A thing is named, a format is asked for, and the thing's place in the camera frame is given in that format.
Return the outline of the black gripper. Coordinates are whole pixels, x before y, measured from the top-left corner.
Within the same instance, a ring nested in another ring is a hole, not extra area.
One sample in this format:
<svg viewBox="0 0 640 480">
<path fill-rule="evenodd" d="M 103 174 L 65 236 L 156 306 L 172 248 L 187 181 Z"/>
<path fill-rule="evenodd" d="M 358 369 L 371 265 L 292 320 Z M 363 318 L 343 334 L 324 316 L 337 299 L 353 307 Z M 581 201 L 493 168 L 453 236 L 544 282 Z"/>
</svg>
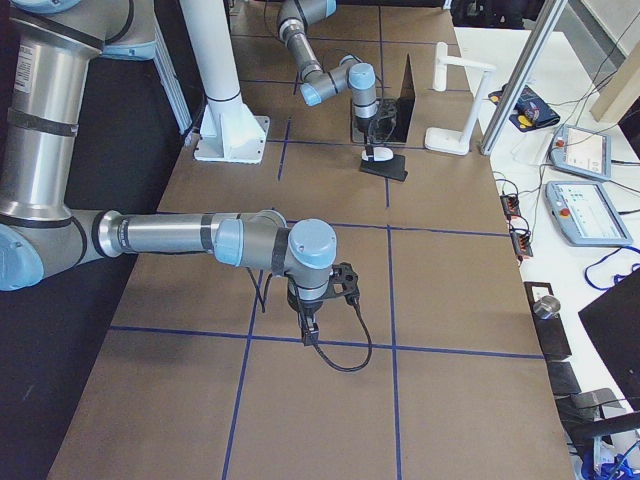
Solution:
<svg viewBox="0 0 640 480">
<path fill-rule="evenodd" d="M 319 340 L 319 326 L 315 320 L 316 312 L 322 307 L 323 295 L 329 283 L 324 282 L 319 287 L 304 288 L 293 279 L 287 283 L 287 302 L 299 316 L 301 342 L 304 346 L 316 345 Z"/>
<path fill-rule="evenodd" d="M 376 127 L 377 127 L 377 118 L 375 116 L 369 118 L 363 118 L 356 116 L 354 118 L 354 125 L 357 131 L 355 140 L 361 139 L 365 141 L 364 143 L 364 151 L 363 151 L 363 160 L 364 161 L 372 161 L 373 160 L 373 146 L 369 141 L 376 141 Z"/>
</svg>

